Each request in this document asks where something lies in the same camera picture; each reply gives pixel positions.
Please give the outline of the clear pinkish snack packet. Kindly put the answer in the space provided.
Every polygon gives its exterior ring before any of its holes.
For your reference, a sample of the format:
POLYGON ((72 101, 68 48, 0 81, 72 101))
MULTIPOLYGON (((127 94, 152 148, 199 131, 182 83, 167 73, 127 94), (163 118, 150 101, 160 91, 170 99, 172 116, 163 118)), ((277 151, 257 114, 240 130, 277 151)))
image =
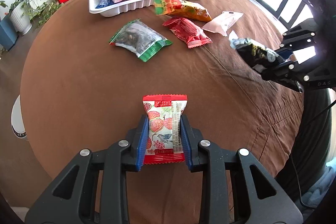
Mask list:
POLYGON ((206 23, 202 29, 211 33, 227 36, 227 31, 243 16, 241 12, 223 11, 216 18, 206 23))

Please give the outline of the trailing green plant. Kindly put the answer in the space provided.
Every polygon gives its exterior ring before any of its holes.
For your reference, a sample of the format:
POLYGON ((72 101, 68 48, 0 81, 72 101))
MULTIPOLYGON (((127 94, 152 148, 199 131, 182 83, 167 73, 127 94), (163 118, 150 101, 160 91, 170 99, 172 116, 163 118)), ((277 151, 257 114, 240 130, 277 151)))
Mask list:
POLYGON ((21 8, 23 16, 28 16, 30 22, 38 28, 45 24, 62 4, 58 0, 24 0, 21 8))

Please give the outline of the red white fruit packet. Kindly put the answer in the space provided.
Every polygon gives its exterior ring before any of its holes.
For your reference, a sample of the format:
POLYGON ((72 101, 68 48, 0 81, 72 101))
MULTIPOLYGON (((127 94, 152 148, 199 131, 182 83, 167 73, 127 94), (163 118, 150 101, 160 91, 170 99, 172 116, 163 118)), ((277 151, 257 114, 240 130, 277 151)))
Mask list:
POLYGON ((144 164, 170 164, 185 160, 180 119, 187 106, 187 100, 185 94, 156 94, 143 97, 143 107, 149 125, 144 164))

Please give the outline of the small red snack packet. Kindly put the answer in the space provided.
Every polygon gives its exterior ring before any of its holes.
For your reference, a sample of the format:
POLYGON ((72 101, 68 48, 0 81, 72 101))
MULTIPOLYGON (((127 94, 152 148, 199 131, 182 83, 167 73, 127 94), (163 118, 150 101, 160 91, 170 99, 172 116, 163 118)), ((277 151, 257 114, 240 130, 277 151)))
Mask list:
POLYGON ((171 30, 189 49, 213 42, 199 26, 187 18, 174 17, 165 21, 162 25, 171 30))

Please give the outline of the green-edged seed packet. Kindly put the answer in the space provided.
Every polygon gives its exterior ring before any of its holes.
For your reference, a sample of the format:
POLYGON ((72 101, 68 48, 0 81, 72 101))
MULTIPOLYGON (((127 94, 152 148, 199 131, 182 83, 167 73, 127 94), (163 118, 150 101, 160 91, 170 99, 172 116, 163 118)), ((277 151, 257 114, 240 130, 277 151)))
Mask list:
POLYGON ((109 43, 131 51, 144 63, 163 47, 173 44, 139 19, 125 24, 111 37, 109 43))

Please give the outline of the blue planter at left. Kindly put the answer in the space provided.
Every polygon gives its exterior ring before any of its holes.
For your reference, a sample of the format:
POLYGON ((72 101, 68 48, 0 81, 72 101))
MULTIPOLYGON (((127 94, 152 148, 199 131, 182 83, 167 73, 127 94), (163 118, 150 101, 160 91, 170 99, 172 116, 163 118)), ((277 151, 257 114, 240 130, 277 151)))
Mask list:
POLYGON ((18 34, 12 24, 9 15, 6 15, 0 22, 0 43, 7 51, 11 50, 18 39, 18 34))

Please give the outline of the orange green snack packet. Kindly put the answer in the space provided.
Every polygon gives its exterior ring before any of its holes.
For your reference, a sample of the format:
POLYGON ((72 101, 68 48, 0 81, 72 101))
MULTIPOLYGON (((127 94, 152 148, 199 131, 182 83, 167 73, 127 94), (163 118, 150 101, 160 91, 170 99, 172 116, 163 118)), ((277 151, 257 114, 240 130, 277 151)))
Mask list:
POLYGON ((156 15, 181 16, 201 22, 212 20, 210 13, 199 3, 183 0, 153 0, 156 15))

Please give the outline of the white ribbed pot at left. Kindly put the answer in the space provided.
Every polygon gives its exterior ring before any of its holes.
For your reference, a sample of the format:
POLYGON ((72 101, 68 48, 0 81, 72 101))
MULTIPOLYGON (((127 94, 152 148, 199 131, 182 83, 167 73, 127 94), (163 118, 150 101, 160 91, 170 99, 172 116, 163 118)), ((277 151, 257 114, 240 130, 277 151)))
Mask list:
POLYGON ((15 30, 21 35, 25 35, 33 26, 29 16, 24 13, 21 4, 15 5, 13 3, 9 9, 9 16, 15 30))

